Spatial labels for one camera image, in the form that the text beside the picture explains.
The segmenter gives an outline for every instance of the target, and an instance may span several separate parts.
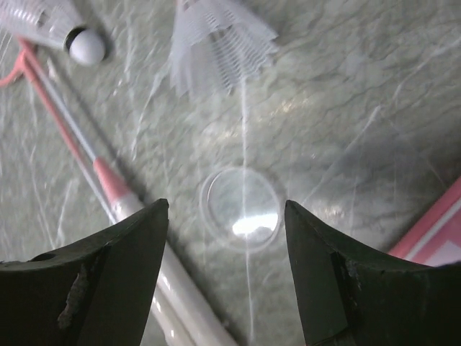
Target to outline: gray marble surface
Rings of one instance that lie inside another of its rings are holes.
[[[264,250],[237,253],[198,210],[205,178],[243,161],[241,91],[193,105],[170,90],[174,1],[76,3],[106,33],[109,59],[84,68],[64,53],[41,58],[81,125],[145,202],[168,198],[171,245],[240,345],[303,345],[283,229]],[[388,250],[461,174],[461,3],[249,6],[278,31],[281,50],[247,85],[248,165],[281,198]],[[2,74],[17,50],[7,43]],[[0,206],[0,260],[109,224],[24,80],[0,90]],[[152,316],[143,345],[164,345]]]

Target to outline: marble floor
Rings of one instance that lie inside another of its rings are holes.
[[[110,57],[93,68],[46,50],[42,60],[142,200],[168,198],[170,243],[239,344],[301,346],[283,227],[256,253],[223,246],[201,218],[202,184],[245,156],[282,202],[389,250],[461,175],[461,3],[247,1],[280,52],[246,85],[244,127],[240,89],[195,104],[170,90],[174,3],[76,0]],[[17,47],[0,42],[4,74]],[[108,225],[31,86],[1,89],[0,260]],[[143,345],[165,345],[152,316]]]

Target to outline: badminton racket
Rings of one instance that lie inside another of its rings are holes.
[[[37,60],[34,48],[26,40],[18,39],[18,41],[21,46],[21,50],[17,56],[16,62],[14,63],[14,67],[11,72],[3,79],[0,79],[0,87],[6,87],[11,83],[14,83],[21,76],[25,77],[31,83],[38,96],[42,100],[43,105],[52,115],[56,125],[58,126],[61,137],[66,143],[73,158],[76,160],[86,181],[89,183],[99,203],[109,217],[111,223],[117,223],[117,218],[111,210],[109,202],[105,197],[104,191],[99,185],[98,179],[94,176],[90,166],[80,152],[78,144],[73,139],[73,136],[67,129],[62,117],[59,115],[54,102],[52,101],[50,95],[47,93],[47,89],[45,89],[41,83],[41,80],[37,76],[38,73],[36,73],[36,70],[40,71],[40,74],[45,73],[40,65],[40,62]],[[194,346],[190,340],[190,336],[186,332],[185,328],[180,324],[177,316],[175,316],[173,309],[169,306],[166,297],[162,292],[158,291],[159,290],[156,290],[155,292],[152,311],[165,333],[165,338],[168,342],[168,345]]]
[[[12,71],[5,78],[3,85],[11,83],[18,76],[24,74],[33,83],[37,92],[40,90],[39,95],[41,98],[45,97],[42,99],[43,102],[47,105],[49,111],[53,111],[53,118],[56,120],[66,144],[71,149],[76,160],[81,163],[79,166],[84,174],[91,177],[90,169],[79,153],[78,146],[67,131],[62,118],[51,102],[51,100],[54,101],[55,106],[61,111],[68,126],[73,131],[75,137],[78,138],[81,147],[92,161],[93,168],[97,173],[106,196],[105,198],[104,196],[99,198],[99,201],[106,210],[106,213],[115,217],[115,220],[113,217],[110,217],[112,222],[121,221],[140,210],[143,205],[139,202],[139,199],[137,199],[123,180],[110,169],[105,160],[97,155],[93,146],[82,133],[73,115],[59,95],[59,92],[46,76],[35,56],[32,46],[24,40],[20,40],[20,42],[22,51],[19,54],[18,61],[24,61],[24,63],[15,64],[17,71]],[[92,179],[89,179],[90,181],[92,182],[91,186],[94,188],[94,191],[99,191],[100,194],[101,189],[97,182],[95,183]],[[168,244],[165,248],[157,285],[160,289],[157,289],[154,294],[156,304],[154,304],[152,310],[159,324],[164,329],[166,341],[169,346],[236,346],[236,343],[215,317],[206,300],[198,291]],[[169,302],[170,306],[158,309],[160,304],[166,304],[167,302]],[[176,312],[174,316],[166,315],[168,312],[172,313],[172,311]]]

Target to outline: plastic shuttlecock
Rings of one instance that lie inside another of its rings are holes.
[[[236,0],[177,0],[171,87],[191,98],[230,92],[272,63],[277,33]]]
[[[0,27],[31,42],[68,51],[82,65],[105,56],[100,36],[87,28],[71,0],[0,0]]]

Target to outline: transparent plastic lid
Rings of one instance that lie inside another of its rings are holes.
[[[237,252],[262,250],[282,223],[274,187],[262,174],[243,167],[227,168],[206,179],[200,211],[210,233]]]

